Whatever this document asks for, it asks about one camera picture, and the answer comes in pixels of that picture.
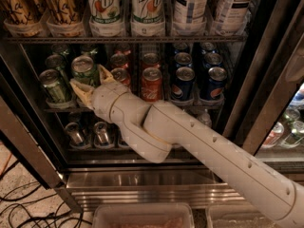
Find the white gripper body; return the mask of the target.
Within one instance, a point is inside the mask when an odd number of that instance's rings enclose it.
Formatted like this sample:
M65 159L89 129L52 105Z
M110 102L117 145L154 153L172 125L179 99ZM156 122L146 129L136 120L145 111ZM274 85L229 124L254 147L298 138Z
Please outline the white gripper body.
M110 82L97 87L91 97L91 105L95 115L109 123L110 111L114 103L125 93L130 90L119 82Z

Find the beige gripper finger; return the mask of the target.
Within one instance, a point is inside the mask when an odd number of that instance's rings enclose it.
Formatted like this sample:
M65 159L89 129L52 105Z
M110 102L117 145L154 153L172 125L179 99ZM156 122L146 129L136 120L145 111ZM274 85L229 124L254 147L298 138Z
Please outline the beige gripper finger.
M99 71L100 83L102 85L116 82L116 80L114 79L111 72L108 71L104 66L97 65L97 68L98 68L98 71Z
M69 81L74 93L78 96L81 102L89 109L92 109L92 94L94 87L78 82L75 79Z

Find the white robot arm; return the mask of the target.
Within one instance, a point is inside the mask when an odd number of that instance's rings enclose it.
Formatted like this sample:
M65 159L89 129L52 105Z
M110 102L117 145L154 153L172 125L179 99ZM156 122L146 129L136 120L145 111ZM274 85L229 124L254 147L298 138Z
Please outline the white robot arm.
M70 80L75 94L95 115L120 128L142 158L163 162L175 144L282 228L304 228L304 186L290 180L219 133L163 100L148 103L98 66L98 87Z

